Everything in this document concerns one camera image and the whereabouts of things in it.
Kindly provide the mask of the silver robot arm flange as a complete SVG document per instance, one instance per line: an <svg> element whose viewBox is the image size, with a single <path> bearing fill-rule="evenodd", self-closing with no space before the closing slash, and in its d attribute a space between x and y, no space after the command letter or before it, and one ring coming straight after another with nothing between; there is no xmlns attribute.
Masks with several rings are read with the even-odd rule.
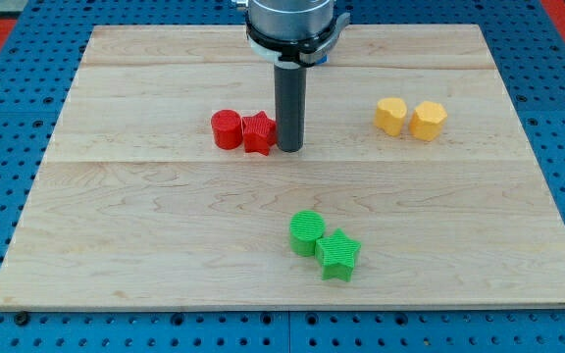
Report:
<svg viewBox="0 0 565 353"><path fill-rule="evenodd" d="M350 15L334 13L334 0L231 0L244 13L252 50L283 70L310 68L324 62Z"/></svg>

